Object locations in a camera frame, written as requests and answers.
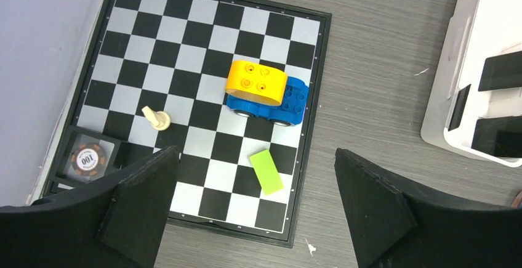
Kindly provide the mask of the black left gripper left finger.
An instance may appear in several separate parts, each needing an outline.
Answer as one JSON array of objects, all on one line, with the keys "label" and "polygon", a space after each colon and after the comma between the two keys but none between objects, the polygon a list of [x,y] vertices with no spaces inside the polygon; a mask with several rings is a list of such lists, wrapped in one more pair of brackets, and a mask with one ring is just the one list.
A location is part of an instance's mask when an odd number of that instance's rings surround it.
[{"label": "black left gripper left finger", "polygon": [[98,240],[140,267],[153,267],[177,183],[179,151],[168,146],[133,164],[121,181]]}]

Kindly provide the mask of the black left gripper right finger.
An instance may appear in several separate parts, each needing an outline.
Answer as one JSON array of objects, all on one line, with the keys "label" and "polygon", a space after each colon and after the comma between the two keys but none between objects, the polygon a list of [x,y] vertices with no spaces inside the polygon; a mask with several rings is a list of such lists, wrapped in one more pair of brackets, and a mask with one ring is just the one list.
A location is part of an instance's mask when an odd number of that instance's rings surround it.
[{"label": "black left gripper right finger", "polygon": [[417,222],[385,169],[341,148],[334,169],[358,266],[371,267]]}]

